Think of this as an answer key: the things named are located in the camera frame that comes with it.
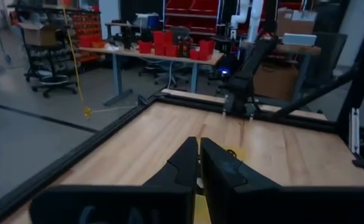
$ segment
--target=black floor line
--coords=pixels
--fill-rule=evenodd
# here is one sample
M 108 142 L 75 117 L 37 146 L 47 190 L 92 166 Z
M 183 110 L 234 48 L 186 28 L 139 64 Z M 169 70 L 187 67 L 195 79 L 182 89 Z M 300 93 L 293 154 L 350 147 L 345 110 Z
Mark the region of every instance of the black floor line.
M 88 128 L 88 127 L 80 126 L 78 124 L 73 124 L 73 123 L 62 121 L 62 120 L 59 120 L 59 119 L 50 118 L 48 116 L 42 116 L 42 115 L 22 111 L 22 110 L 19 110 L 19 109 L 10 108 L 8 106 L 0 105 L 0 109 L 6 110 L 6 111 L 12 111 L 13 113 L 23 114 L 23 115 L 26 115 L 26 116 L 30 116 L 30 117 L 33 117 L 33 118 L 38 118 L 38 119 L 41 119 L 41 120 L 44 120 L 44 121 L 49 121 L 49 122 L 56 123 L 56 124 L 61 124 L 61 125 L 64 125 L 64 126 L 67 126 L 67 127 L 70 127 L 70 128 L 75 128 L 75 129 L 79 129 L 79 130 L 82 130 L 82 131 L 87 131 L 87 132 L 90 132 L 90 133 L 97 133 L 98 132 L 98 130 L 95 130 L 93 128 Z

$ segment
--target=wooden table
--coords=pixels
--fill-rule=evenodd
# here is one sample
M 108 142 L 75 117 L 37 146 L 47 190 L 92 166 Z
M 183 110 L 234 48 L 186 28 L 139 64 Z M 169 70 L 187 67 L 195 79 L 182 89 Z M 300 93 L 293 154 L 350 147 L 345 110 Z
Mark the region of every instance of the wooden table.
M 293 113 L 325 119 L 317 113 Z M 141 185 L 162 168 L 189 136 L 208 137 L 221 146 L 246 150 L 244 163 L 281 185 L 364 186 L 364 170 L 353 166 L 353 155 L 334 134 L 163 103 L 149 107 L 52 185 Z M 206 209 L 203 200 L 198 203 L 196 211 Z M 3 223 L 30 223 L 28 206 L 22 206 Z M 197 212 L 195 223 L 208 223 L 208 215 Z
M 189 58 L 182 58 L 182 57 L 168 57 L 168 56 L 154 55 L 154 49 L 152 49 L 151 54 L 141 54 L 141 53 L 139 53 L 138 50 L 136 50 L 134 48 L 132 48 L 131 50 L 126 50 L 126 49 L 123 49 L 123 47 L 119 47 L 119 50 L 80 47 L 79 50 L 113 55 L 113 78 L 114 78 L 114 86 L 116 89 L 115 89 L 115 96 L 110 98 L 109 100 L 105 101 L 104 105 L 106 105 L 106 106 L 119 101 L 120 99 L 124 98 L 125 96 L 127 96 L 128 94 L 133 92 L 132 89 L 123 91 L 121 70 L 118 65 L 118 60 L 117 60 L 118 55 L 129 56 L 129 57 L 139 57 L 139 58 L 149 58 L 149 59 L 154 59 L 154 60 L 169 60 L 169 61 L 174 61 L 174 62 L 192 63 L 193 71 L 192 71 L 192 78 L 190 81 L 190 91 L 192 91 L 192 92 L 197 91 L 198 64 L 216 65 L 217 62 L 220 60 L 220 58 L 223 55 L 217 51 L 214 51 L 210 60 L 201 61 L 201 60 L 192 60 Z
M 241 46 L 250 48 L 253 46 L 253 44 L 249 43 L 249 42 L 242 42 Z M 299 69 L 298 78 L 296 80 L 295 88 L 294 88 L 294 95 L 292 98 L 293 101 L 296 101 L 299 98 L 301 98 L 301 88 L 302 88 L 302 84 L 306 78 L 306 74 L 307 74 L 309 64 L 310 64 L 310 59 L 313 56 L 320 55 L 321 48 L 316 47 L 316 46 L 309 47 L 309 46 L 278 44 L 275 51 L 280 52 L 280 53 L 298 54 L 298 55 L 304 56 L 304 60 Z

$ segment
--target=gray floor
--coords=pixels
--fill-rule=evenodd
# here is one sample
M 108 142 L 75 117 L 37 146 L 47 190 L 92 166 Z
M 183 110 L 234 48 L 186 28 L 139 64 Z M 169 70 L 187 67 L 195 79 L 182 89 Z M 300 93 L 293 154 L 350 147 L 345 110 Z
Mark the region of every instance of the gray floor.
M 69 92 L 52 93 L 49 99 L 31 91 L 23 73 L 26 58 L 20 43 L 11 34 L 3 35 L 5 49 L 11 54 L 12 64 L 8 65 L 0 52 L 0 105 L 28 111 L 51 118 L 68 121 L 100 130 L 124 114 L 128 109 L 94 113 L 90 120 L 83 114 L 82 104 L 77 95 Z M 154 85 L 150 76 L 138 77 L 138 68 L 123 72 L 125 88 L 132 88 L 134 94 L 113 108 L 136 105 L 136 94 L 149 96 L 162 85 Z M 104 68 L 81 75 L 83 96 L 86 104 L 94 110 L 105 110 L 102 105 L 114 92 L 111 70 Z M 198 92 L 213 95 L 216 86 L 208 86 L 205 77 L 198 80 Z M 347 94 L 343 86 L 309 104 L 313 111 L 323 110 L 326 117 L 335 120 Z M 364 125 L 364 102 L 361 108 L 361 124 Z M 49 165 L 57 158 L 83 142 L 92 133 L 67 126 L 42 121 L 37 118 L 15 114 L 0 109 L 0 197 L 23 183 L 29 177 Z

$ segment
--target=yellow cable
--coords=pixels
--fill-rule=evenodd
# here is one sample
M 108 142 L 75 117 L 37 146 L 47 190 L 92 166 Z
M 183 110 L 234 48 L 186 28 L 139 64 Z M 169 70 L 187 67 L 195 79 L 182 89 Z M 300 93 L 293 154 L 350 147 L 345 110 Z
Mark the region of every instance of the yellow cable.
M 62 0 L 62 6 L 63 6 L 64 22 L 65 22 L 65 25 L 67 26 L 68 21 L 67 21 L 67 13 L 65 12 L 64 0 Z M 79 76 L 78 67 L 77 67 L 77 60 L 75 58 L 75 52 L 74 52 L 74 48 L 73 48 L 73 44 L 72 44 L 72 40 L 71 40 L 70 29 L 68 29 L 68 28 L 67 28 L 67 36 L 68 36 L 68 43 L 70 44 L 70 48 L 71 48 L 72 58 L 74 60 L 75 75 L 77 76 L 78 94 L 79 94 L 81 102 L 82 102 L 85 117 L 87 119 L 89 119 L 90 115 L 92 114 L 92 109 L 86 106 L 85 100 L 83 99 L 82 90 L 81 90 L 81 83 L 80 83 L 80 76 Z

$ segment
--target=cardboard box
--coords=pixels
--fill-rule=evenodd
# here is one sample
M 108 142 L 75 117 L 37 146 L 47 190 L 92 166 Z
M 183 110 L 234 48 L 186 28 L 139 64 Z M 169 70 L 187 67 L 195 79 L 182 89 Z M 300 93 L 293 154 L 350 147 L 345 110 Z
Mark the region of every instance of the cardboard box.
M 26 43 L 37 46 L 56 45 L 56 28 L 50 25 L 33 24 L 30 22 L 20 22 L 19 27 L 24 29 Z
M 317 12 L 282 8 L 278 10 L 277 36 L 284 34 L 312 34 Z
M 255 94 L 277 100 L 291 101 L 297 78 L 298 71 L 293 65 L 267 68 L 263 64 L 254 76 Z

